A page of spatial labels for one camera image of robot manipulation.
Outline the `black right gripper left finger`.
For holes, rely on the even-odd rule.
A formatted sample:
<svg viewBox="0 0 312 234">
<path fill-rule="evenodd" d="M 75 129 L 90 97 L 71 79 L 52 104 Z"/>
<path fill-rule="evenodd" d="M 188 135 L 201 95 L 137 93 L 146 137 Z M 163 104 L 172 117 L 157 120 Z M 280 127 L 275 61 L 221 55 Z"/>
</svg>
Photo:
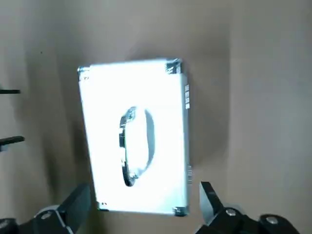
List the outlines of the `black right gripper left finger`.
<svg viewBox="0 0 312 234">
<path fill-rule="evenodd" d="M 29 221 L 18 224 L 14 218 L 0 220 L 2 234 L 75 234 L 91 209 L 89 184 L 77 186 L 60 204 L 40 210 Z"/>
</svg>

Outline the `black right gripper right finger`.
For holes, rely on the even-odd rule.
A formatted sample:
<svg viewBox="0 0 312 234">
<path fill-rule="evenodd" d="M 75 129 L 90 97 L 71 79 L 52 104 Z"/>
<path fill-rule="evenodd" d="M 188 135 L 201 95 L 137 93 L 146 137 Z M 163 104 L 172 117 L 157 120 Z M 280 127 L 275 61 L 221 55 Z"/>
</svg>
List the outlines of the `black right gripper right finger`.
<svg viewBox="0 0 312 234">
<path fill-rule="evenodd" d="M 224 206 L 209 182 L 199 185 L 199 204 L 205 224 L 197 234 L 299 234 L 282 216 L 262 214 L 254 220 L 234 207 Z"/>
</svg>

